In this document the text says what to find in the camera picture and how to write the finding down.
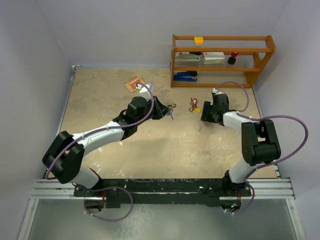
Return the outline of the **yellow key tag with key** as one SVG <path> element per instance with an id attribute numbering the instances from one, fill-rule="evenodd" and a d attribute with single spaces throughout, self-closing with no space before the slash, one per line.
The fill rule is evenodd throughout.
<path id="1" fill-rule="evenodd" d="M 201 112 L 202 112 L 202 110 L 201 110 L 200 108 L 198 108 L 198 107 L 196 107 L 194 110 L 195 110 L 196 112 L 198 112 L 198 113 L 201 113 Z"/>

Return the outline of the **blue key tag with key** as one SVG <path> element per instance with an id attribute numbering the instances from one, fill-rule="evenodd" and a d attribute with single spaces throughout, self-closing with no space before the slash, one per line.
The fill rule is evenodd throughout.
<path id="1" fill-rule="evenodd" d="M 173 108 L 171 108 L 170 109 L 170 111 L 169 111 L 169 113 L 168 113 L 168 115 L 171 117 L 171 119 L 173 120 L 174 119 L 174 117 L 173 117 Z"/>

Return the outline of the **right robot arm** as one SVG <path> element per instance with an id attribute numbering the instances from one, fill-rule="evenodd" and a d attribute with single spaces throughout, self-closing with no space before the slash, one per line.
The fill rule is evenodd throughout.
<path id="1" fill-rule="evenodd" d="M 235 195 L 246 186 L 246 179 L 257 167 L 272 163 L 281 156 L 281 147 L 272 120 L 251 120 L 229 108 L 225 93 L 214 90 L 212 101 L 205 101 L 200 120 L 232 128 L 241 133 L 241 159 L 222 178 L 222 190 Z"/>

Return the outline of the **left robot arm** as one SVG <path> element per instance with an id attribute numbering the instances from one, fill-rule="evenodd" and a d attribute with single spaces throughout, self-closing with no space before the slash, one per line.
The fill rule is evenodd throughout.
<path id="1" fill-rule="evenodd" d="M 104 126 L 83 133 L 60 132 L 44 154 L 42 163 L 61 184 L 75 183 L 85 187 L 91 196 L 98 196 L 103 191 L 102 178 L 94 170 L 82 166 L 84 156 L 107 144 L 129 138 L 143 122 L 160 120 L 170 111 L 156 96 L 149 100 L 136 96 L 126 109 Z"/>

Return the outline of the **red S-shaped carabiner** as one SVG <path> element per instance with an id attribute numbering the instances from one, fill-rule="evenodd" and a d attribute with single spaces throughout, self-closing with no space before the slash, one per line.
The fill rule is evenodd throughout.
<path id="1" fill-rule="evenodd" d="M 196 104 L 194 104 L 194 103 L 190 103 L 190 108 L 189 108 L 189 111 L 190 112 L 193 112 L 194 110 L 195 110 L 195 108 L 197 107 L 197 105 Z"/>

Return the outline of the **red key tag with key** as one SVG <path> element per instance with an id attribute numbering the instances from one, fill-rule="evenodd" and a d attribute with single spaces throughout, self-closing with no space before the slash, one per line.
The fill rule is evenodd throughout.
<path id="1" fill-rule="evenodd" d="M 190 101 L 190 105 L 193 107 L 193 108 L 196 108 L 197 105 L 198 105 L 198 99 L 197 98 L 191 98 L 191 101 Z"/>

